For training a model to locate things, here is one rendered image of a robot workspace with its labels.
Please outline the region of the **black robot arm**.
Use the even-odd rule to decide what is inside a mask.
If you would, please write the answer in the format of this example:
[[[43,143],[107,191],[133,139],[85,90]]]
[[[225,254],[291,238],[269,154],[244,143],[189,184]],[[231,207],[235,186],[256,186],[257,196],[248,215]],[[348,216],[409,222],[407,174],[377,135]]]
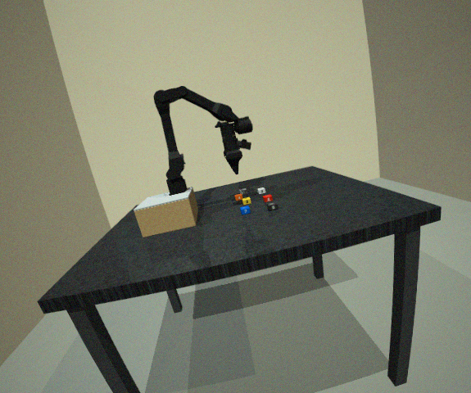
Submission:
[[[161,116],[161,123],[167,142],[168,157],[169,157],[169,169],[166,172],[166,180],[170,194],[179,194],[185,192],[187,187],[183,175],[181,173],[184,170],[184,158],[183,154],[180,155],[176,146],[174,138],[173,125],[170,118],[170,103],[176,102],[179,99],[184,99],[192,104],[199,106],[209,111],[212,116],[216,119],[226,122],[219,122],[215,125],[215,128],[220,127],[222,138],[228,138],[235,136],[235,133],[244,134],[251,133],[253,125],[249,117],[238,118],[233,112],[232,108],[223,103],[213,102],[203,96],[196,94],[194,91],[180,86],[178,88],[170,88],[167,90],[159,90],[154,93],[154,102],[156,109]],[[229,123],[234,122],[234,123]],[[235,131],[234,131],[235,130]]]

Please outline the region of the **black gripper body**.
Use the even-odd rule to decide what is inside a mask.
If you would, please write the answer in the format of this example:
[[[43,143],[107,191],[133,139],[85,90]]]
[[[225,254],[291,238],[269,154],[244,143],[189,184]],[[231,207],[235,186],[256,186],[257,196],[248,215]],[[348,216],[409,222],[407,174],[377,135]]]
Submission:
[[[236,136],[222,138],[224,144],[224,156],[227,159],[235,159],[242,156],[242,151],[237,148],[236,145]]]

